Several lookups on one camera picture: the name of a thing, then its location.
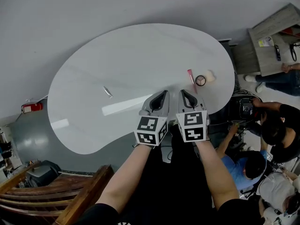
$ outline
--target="white wall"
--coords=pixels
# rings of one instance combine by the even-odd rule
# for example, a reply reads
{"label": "white wall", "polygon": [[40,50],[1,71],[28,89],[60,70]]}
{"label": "white wall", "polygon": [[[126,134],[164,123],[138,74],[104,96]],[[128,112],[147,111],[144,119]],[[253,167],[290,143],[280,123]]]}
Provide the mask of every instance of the white wall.
{"label": "white wall", "polygon": [[238,41],[288,2],[300,7],[300,0],[0,0],[0,119],[46,95],[66,59],[110,30],[174,23]]}

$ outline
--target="black device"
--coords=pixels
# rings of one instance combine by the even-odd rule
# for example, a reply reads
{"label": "black device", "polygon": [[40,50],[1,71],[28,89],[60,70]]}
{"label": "black device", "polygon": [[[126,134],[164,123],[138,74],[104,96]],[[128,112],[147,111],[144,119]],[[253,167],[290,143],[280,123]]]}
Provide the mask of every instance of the black device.
{"label": "black device", "polygon": [[253,106],[255,96],[232,97],[229,101],[229,120],[248,122],[256,120],[259,111]]}
{"label": "black device", "polygon": [[26,172],[26,181],[32,188],[47,186],[59,176],[59,171],[55,163],[45,160]]}
{"label": "black device", "polygon": [[277,45],[274,45],[274,47],[275,47],[277,61],[281,61],[279,47]]}

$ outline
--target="wooden railing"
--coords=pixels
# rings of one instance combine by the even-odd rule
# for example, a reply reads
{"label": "wooden railing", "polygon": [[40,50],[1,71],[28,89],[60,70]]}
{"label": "wooden railing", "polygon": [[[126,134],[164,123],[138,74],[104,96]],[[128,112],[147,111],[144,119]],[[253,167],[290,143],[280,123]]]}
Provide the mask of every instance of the wooden railing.
{"label": "wooden railing", "polygon": [[27,167],[0,185],[0,217],[13,224],[68,225],[100,197],[113,175],[110,165],[99,168],[93,177],[61,174],[50,185],[16,188]]}

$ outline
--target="white sneaker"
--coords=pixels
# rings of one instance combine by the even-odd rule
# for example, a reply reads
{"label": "white sneaker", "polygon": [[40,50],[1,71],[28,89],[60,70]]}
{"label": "white sneaker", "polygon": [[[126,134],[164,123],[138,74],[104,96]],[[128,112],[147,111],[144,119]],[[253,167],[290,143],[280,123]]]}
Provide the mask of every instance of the white sneaker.
{"label": "white sneaker", "polygon": [[265,83],[265,82],[262,82],[260,85],[257,86],[256,92],[257,92],[257,93],[262,92],[262,90],[263,90],[265,87],[266,87],[266,83]]}
{"label": "white sneaker", "polygon": [[245,76],[245,80],[246,80],[247,82],[252,82],[252,83],[255,83],[255,82],[256,82],[255,76],[251,76],[251,75]]}
{"label": "white sneaker", "polygon": [[255,151],[253,147],[248,147],[247,151]]}

